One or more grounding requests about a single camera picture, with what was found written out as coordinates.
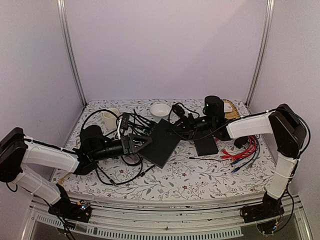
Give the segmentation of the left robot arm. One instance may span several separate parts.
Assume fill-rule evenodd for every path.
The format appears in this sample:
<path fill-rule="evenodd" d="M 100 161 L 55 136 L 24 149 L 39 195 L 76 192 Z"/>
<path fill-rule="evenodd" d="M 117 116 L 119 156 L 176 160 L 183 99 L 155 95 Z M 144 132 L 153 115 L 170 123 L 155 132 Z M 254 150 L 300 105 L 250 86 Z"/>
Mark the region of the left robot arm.
<path fill-rule="evenodd" d="M 137 154 L 152 143 L 149 136 L 123 135 L 110 139 L 103 135 L 98 125 L 91 125 L 80 132 L 80 147 L 68 150 L 28 138 L 23 129 L 14 128 L 0 142 L 0 180 L 13 183 L 36 195 L 63 216 L 74 213 L 74 205 L 63 198 L 63 188 L 48 182 L 29 168 L 29 164 L 61 169 L 84 176 L 96 169 L 97 162 L 109 158 Z"/>

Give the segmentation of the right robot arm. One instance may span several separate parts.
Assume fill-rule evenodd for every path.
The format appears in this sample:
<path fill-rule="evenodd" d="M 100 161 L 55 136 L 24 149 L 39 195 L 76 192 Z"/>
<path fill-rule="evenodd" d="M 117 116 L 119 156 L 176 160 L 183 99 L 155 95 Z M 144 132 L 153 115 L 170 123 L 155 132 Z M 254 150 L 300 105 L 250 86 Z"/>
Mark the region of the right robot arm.
<path fill-rule="evenodd" d="M 202 117 L 187 118 L 186 126 L 179 134 L 183 140 L 200 141 L 202 137 L 196 135 L 201 132 L 221 141 L 258 135 L 273 136 L 277 162 L 266 194 L 279 200 L 294 177 L 302 154 L 310 145 L 311 130 L 307 122 L 286 103 L 271 110 L 228 120 L 224 101 L 214 95 L 205 97 L 202 112 Z"/>

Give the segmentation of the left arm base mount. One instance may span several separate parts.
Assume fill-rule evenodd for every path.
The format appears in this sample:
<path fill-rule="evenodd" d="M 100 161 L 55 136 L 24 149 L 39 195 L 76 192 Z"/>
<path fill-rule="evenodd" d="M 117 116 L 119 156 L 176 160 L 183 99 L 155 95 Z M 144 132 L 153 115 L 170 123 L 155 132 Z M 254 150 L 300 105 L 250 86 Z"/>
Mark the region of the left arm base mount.
<path fill-rule="evenodd" d="M 48 213 L 63 219 L 88 223 L 92 214 L 89 203 L 80 200 L 72 203 L 68 198 L 61 198 L 55 204 L 51 204 Z"/>

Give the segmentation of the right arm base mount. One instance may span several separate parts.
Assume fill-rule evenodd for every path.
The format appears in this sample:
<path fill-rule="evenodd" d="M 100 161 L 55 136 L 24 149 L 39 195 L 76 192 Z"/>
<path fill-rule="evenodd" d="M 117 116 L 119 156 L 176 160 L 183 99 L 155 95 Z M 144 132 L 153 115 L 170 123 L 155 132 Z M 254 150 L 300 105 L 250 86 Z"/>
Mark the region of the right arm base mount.
<path fill-rule="evenodd" d="M 264 235 L 272 235 L 275 233 L 280 222 L 277 220 L 277 217 L 281 218 L 284 213 L 285 211 L 281 200 L 274 199 L 267 194 L 263 196 L 262 203 L 245 205 L 239 211 L 245 223 L 273 218 L 273 220 L 259 223 L 256 226 L 258 231 Z"/>

